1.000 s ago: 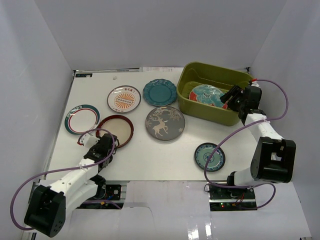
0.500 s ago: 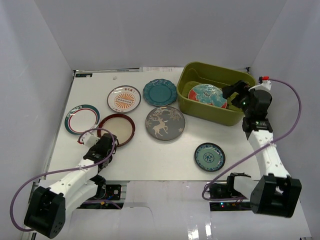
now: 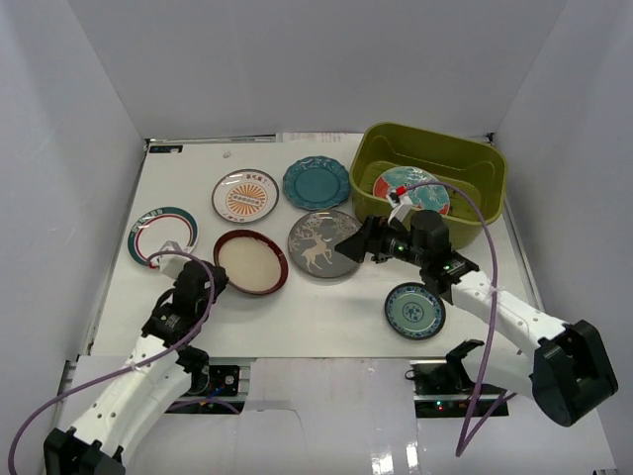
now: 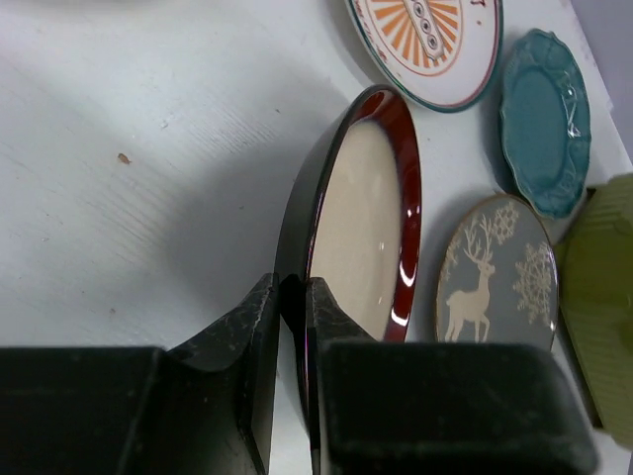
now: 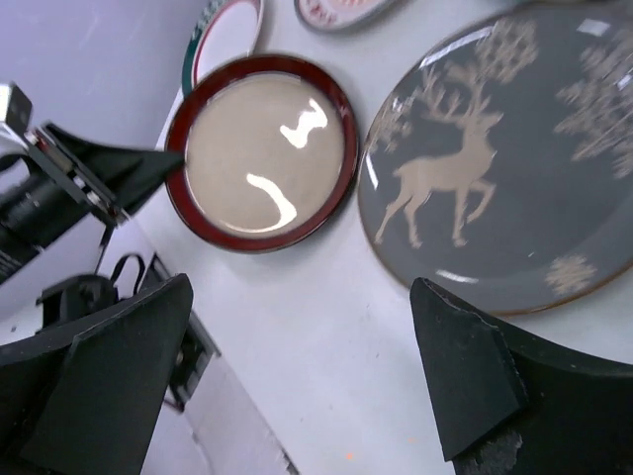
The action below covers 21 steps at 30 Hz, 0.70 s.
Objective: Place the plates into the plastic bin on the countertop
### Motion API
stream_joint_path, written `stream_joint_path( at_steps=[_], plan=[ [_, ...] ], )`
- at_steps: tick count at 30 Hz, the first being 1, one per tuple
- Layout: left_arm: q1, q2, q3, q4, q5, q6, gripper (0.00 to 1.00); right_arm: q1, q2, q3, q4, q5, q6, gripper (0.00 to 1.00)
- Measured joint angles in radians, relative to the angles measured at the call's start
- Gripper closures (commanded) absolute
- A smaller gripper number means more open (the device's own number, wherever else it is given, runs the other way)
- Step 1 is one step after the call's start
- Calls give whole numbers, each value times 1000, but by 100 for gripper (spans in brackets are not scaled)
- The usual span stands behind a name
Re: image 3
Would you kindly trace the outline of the red rimmed beige plate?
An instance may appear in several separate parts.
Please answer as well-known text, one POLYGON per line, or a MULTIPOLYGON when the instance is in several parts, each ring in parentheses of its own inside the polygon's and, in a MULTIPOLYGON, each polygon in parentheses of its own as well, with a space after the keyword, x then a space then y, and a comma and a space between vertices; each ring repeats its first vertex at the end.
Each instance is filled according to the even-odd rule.
POLYGON ((252 231, 223 234, 214 245, 214 262, 239 292, 264 296, 280 290, 289 275, 284 252, 269 237, 252 231))

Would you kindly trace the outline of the grey deer plate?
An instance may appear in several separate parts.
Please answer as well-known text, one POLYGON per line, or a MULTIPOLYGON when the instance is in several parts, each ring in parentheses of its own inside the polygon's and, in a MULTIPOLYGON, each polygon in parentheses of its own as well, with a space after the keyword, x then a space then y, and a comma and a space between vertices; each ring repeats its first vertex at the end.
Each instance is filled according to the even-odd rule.
POLYGON ((336 210, 311 212, 300 217, 287 238, 288 255, 308 275, 336 279, 356 271, 359 264, 334 248, 360 230, 352 216, 336 210))

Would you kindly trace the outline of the red teal floral plate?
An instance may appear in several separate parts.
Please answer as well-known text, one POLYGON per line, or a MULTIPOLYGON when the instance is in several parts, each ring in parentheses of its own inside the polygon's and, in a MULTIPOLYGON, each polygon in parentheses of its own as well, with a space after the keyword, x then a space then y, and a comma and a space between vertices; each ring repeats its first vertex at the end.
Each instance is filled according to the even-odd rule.
MULTIPOLYGON (((374 182, 373 195, 386 198, 391 188, 409 186, 420 182, 437 181, 437 178, 421 168, 414 166, 397 166, 383 172, 374 182)), ((441 185, 424 185, 408 192, 414 206, 420 210, 433 210, 447 215, 450 209, 450 198, 445 187, 441 185)))

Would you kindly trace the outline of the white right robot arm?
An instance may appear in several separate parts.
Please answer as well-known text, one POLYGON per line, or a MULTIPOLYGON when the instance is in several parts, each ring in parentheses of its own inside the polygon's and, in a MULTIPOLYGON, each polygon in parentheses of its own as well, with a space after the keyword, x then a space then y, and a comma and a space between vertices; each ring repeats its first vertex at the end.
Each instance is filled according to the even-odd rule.
POLYGON ((497 289, 476 263, 452 248, 438 213, 416 212, 408 227, 397 219, 369 216, 335 249, 358 263, 394 258, 418 268, 428 295, 423 310, 414 316, 402 306, 391 322, 406 338, 423 340, 423 332, 406 325, 428 316, 443 317, 452 305, 479 318, 515 347, 496 349, 491 342, 467 339, 430 372, 428 383, 447 383, 461 395, 483 384, 506 389, 532 399, 562 427, 572 426, 616 394, 618 382, 597 328, 585 320, 564 322, 497 289))

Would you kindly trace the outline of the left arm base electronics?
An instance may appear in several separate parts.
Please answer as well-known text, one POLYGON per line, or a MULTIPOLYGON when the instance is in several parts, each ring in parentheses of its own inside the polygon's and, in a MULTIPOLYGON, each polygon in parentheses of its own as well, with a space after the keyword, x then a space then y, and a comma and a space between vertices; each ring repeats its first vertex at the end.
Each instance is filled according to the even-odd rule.
POLYGON ((167 414, 239 415, 244 407, 246 373, 238 365, 208 365, 201 370, 190 390, 173 403, 167 414))

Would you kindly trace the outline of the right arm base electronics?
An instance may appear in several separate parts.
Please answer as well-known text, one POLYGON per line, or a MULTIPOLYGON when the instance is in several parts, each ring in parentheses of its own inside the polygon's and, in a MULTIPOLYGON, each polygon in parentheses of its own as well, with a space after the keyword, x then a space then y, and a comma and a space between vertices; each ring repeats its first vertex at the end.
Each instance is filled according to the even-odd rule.
POLYGON ((413 384, 414 409, 419 420, 466 417, 473 383, 463 383, 451 375, 443 359, 414 360, 409 364, 405 379, 413 384))

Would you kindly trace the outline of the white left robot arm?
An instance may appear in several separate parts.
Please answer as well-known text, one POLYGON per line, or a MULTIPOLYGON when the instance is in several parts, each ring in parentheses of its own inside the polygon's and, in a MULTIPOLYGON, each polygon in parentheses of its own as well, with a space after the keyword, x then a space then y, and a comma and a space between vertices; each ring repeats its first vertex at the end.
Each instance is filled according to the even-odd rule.
POLYGON ((106 388, 68 429, 44 442, 48 474, 123 474, 139 443, 185 394, 209 383, 209 355, 193 346, 210 309, 226 288, 226 271, 186 261, 172 288, 157 300, 130 356, 102 377, 106 388))

